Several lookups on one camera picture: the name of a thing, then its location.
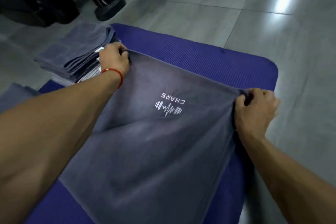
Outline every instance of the forearm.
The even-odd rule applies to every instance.
[[[0,115],[1,223],[22,219],[48,190],[89,137],[119,83],[119,74],[108,71]]]
[[[243,138],[256,169],[288,223],[335,223],[335,188],[265,138]]]

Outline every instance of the barbell heartbeat logo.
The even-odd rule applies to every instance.
[[[156,107],[158,110],[160,110],[160,109],[164,110],[164,111],[166,112],[165,117],[166,117],[167,114],[169,114],[169,113],[179,114],[179,113],[182,112],[182,109],[181,109],[180,107],[176,107],[176,108],[174,109],[174,107],[171,105],[171,103],[169,103],[169,105],[165,105],[165,106],[163,106],[162,104],[163,104],[163,101],[158,101],[158,102],[156,102],[155,107]]]

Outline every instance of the gray tile floor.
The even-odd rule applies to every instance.
[[[268,139],[336,185],[336,0],[127,0],[113,19],[144,29],[267,57],[282,99]],[[39,88],[48,75],[33,56],[79,21],[98,22],[87,1],[69,25],[20,25],[0,15],[0,92],[11,82]],[[261,178],[241,224],[285,223]]]

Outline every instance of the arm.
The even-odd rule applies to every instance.
[[[120,49],[114,43],[99,53],[102,69],[126,75],[128,52]],[[22,221],[38,203],[85,143],[120,80],[107,71],[0,115],[0,223]]]
[[[275,148],[266,130],[279,100],[269,90],[251,89],[253,100],[236,100],[239,137],[288,223],[336,223],[336,190],[313,172]]]

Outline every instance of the right hand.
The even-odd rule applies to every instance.
[[[280,100],[273,91],[248,89],[253,96],[248,106],[244,105],[245,95],[236,99],[234,120],[241,140],[246,138],[262,139],[265,137],[268,125],[277,115]]]
[[[119,51],[126,49],[126,46],[118,42],[107,44],[105,49],[99,52],[101,70],[114,68],[125,77],[129,69],[128,52],[120,54]]]

